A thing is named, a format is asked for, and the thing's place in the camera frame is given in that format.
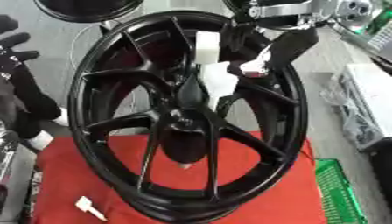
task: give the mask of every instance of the white shoe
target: white shoe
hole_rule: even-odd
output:
[[[53,121],[61,126],[68,127],[69,126],[68,110],[66,108],[60,108],[60,110],[61,110],[61,115],[58,118],[54,119]]]
[[[41,130],[37,136],[34,138],[27,139],[27,142],[37,150],[42,151],[46,146],[48,146],[53,141],[51,134],[44,130]]]

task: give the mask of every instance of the white plug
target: white plug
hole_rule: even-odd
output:
[[[210,31],[198,31],[196,33],[196,64],[208,65],[218,63],[220,54],[220,33]]]
[[[98,219],[102,220],[102,221],[107,221],[107,219],[105,218],[105,216],[100,213],[98,210],[96,210],[93,207],[93,202],[86,198],[85,196],[82,196],[75,204],[82,212],[90,212],[91,214],[93,214],[95,217],[97,217]]]
[[[228,73],[229,62],[205,65],[201,68],[200,79],[203,81],[210,101],[208,107],[215,111],[219,99],[223,96],[231,95],[238,84],[239,78]]]

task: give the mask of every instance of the green plastic crate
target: green plastic crate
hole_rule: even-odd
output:
[[[316,179],[328,224],[368,223],[338,160],[318,159]]]

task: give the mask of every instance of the gloved hand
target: gloved hand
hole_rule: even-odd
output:
[[[13,31],[18,28],[18,22],[8,16],[0,15],[0,33]],[[0,39],[0,75],[8,80],[27,60],[39,56],[37,51],[13,52],[14,46],[23,44],[30,39],[30,34],[23,32]]]

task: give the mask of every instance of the red mat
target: red mat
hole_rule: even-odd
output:
[[[115,136],[110,144],[115,153],[132,171],[140,170],[145,136]],[[316,185],[312,148],[305,143],[303,152],[293,168],[274,187],[217,224],[277,223],[322,224],[326,218]],[[240,177],[258,155],[245,146],[229,140],[220,142],[219,183]],[[70,137],[59,137],[38,158],[44,172],[38,196],[34,224],[95,224],[102,223],[89,213],[78,210],[74,203],[80,196],[89,197],[94,206],[108,218],[108,223],[159,223],[133,210],[104,182],[93,174],[74,146]],[[179,169],[160,151],[153,165],[152,180],[163,186],[191,189],[201,188],[207,181],[207,163],[202,160],[189,170]]]

